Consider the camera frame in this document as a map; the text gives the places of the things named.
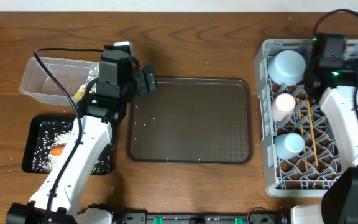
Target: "black tray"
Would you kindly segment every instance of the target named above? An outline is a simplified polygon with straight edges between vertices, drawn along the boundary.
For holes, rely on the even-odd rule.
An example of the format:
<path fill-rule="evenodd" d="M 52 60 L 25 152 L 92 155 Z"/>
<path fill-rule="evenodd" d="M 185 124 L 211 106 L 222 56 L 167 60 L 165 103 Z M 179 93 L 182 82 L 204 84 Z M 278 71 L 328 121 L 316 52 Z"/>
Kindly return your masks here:
<path fill-rule="evenodd" d="M 237 79 L 157 78 L 131 103 L 127 153 L 140 162 L 244 164 L 253 153 L 250 89 Z"/>
<path fill-rule="evenodd" d="M 56 134 L 71 131 L 74 116 L 38 115 L 30 125 L 29 136 L 22 161 L 22 170 L 27 173 L 46 174 L 50 170 L 45 166 L 49 162 L 50 146 Z M 112 171 L 114 145 L 107 145 L 96 162 L 91 175 L 104 175 Z"/>

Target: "gray dish rack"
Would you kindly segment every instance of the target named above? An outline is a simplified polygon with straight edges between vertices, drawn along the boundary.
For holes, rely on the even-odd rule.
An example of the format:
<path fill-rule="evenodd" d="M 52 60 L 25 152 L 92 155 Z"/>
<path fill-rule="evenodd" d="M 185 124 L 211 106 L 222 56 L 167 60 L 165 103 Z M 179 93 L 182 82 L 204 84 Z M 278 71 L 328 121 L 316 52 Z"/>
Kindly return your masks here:
<path fill-rule="evenodd" d="M 319 104 L 311 105 L 319 166 L 316 165 L 304 82 L 294 86 L 278 85 L 270 79 L 267 70 L 269 60 L 283 50 L 297 51 L 308 64 L 312 42 L 311 39 L 265 40 L 254 60 L 255 82 L 262 118 L 261 148 L 265 189 L 272 197 L 322 197 L 342 174 L 336 142 Z M 346 57 L 358 58 L 358 40 L 348 40 Z M 301 101 L 296 105 L 292 116 L 287 116 L 282 122 L 276 122 L 272 118 L 272 101 L 281 93 L 291 93 Z M 278 158 L 273 139 L 280 134 L 300 134 L 301 125 L 304 128 L 306 153 L 301 152 L 290 160 Z"/>

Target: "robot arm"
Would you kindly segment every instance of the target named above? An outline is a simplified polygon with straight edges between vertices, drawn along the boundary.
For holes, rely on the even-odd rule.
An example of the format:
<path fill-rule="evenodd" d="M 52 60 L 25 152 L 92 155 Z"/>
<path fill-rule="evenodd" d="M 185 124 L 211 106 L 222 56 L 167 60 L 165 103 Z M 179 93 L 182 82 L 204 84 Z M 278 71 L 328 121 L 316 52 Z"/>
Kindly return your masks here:
<path fill-rule="evenodd" d="M 358 166 L 358 120 L 353 105 L 355 90 L 352 86 L 328 88 L 319 102 L 337 141 L 343 170 Z"/>
<path fill-rule="evenodd" d="M 358 59 L 343 59 L 346 45 L 343 35 L 319 34 L 305 73 L 312 100 L 320 103 L 334 133 L 345 171 L 322 203 L 291 209 L 293 224 L 358 223 Z"/>
<path fill-rule="evenodd" d="M 96 163 L 102 150 L 110 144 L 113 139 L 113 131 L 110 123 L 101 122 L 100 118 L 94 116 L 83 116 L 81 118 L 83 124 L 82 142 L 78 146 L 76 153 L 71 158 L 65 172 L 59 181 L 55 198 L 52 201 L 51 211 L 56 212 L 62 207 L 67 210 L 66 214 L 76 218 L 79 209 L 81 195 L 85 185 L 91 175 L 93 166 Z M 78 136 L 78 123 L 74 121 L 73 130 L 70 139 L 59 157 L 55 167 L 41 185 L 38 191 L 30 198 L 30 202 L 35 202 L 36 208 L 46 209 L 49 198 L 49 191 L 55 182 L 56 176 L 62 169 L 68 155 L 73 150 L 73 146 Z"/>
<path fill-rule="evenodd" d="M 89 220 L 91 223 L 112 223 L 112 213 L 95 208 L 77 216 L 82 192 L 101 152 L 114 142 L 115 128 L 126 115 L 127 103 L 134 95 L 157 90 L 153 66 L 139 69 L 130 42 L 104 48 L 99 78 L 88 83 L 77 104 L 83 137 L 56 188 L 49 214 L 53 223 L 90 223 Z M 96 93 L 90 95 L 93 85 L 96 85 Z M 78 121 L 75 120 L 70 139 L 45 182 L 27 205 L 14 203 L 11 206 L 6 223 L 40 223 L 44 220 L 51 188 L 69 158 L 78 134 Z"/>

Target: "wooden chopstick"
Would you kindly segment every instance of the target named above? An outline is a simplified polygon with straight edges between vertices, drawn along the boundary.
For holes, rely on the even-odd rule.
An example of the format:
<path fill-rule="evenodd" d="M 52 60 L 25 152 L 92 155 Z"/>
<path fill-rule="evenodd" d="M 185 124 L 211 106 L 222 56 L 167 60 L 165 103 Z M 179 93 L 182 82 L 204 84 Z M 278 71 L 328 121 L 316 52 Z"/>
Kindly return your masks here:
<path fill-rule="evenodd" d="M 316 141 L 314 140 L 313 120 L 311 119 L 310 103 L 309 103 L 309 98 L 308 98 L 307 94 L 306 94 L 306 104 L 308 105 L 310 133 L 311 133 L 311 141 L 313 143 L 314 159 L 316 160 L 316 166 L 318 166 L 317 152 L 316 152 Z"/>
<path fill-rule="evenodd" d="M 301 101 L 301 100 L 300 100 L 299 98 L 296 99 L 296 102 L 298 103 L 298 105 L 299 105 L 299 102 L 300 102 L 300 101 Z M 298 110 L 299 120 L 301 120 L 301 116 L 302 116 L 302 114 L 301 114 L 301 109 L 299 109 L 299 110 Z M 302 137 L 303 137 L 303 125 L 301 125 L 301 135 L 302 135 Z M 303 154 L 306 155 L 306 146 L 303 147 Z M 308 168 L 308 160 L 307 160 L 306 157 L 305 157 L 305 167 L 306 167 L 306 170 L 309 169 L 309 168 Z"/>

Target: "wood grain surface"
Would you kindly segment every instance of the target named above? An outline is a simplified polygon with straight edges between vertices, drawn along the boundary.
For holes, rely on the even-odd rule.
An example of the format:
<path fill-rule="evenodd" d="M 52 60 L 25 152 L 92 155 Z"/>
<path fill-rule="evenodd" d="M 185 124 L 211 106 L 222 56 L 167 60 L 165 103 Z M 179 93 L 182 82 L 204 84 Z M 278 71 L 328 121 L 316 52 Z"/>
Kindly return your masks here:
<path fill-rule="evenodd" d="M 37 114 L 70 111 L 21 95 L 25 65 L 37 47 L 102 48 L 129 40 L 142 65 L 169 77 L 241 78 L 252 92 L 254 158 L 244 166 L 148 164 L 125 152 L 128 118 L 119 127 L 114 171 L 92 176 L 81 208 L 106 203 L 149 212 L 247 213 L 255 206 L 280 210 L 319 198 L 272 198 L 264 189 L 260 111 L 254 57 L 265 39 L 307 39 L 322 14 L 308 13 L 129 13 L 0 12 L 0 223 L 13 202 L 27 203 L 46 174 L 21 169 L 30 121 Z M 358 38 L 358 22 L 333 16 L 322 31 Z M 97 53 L 42 54 L 98 61 Z"/>

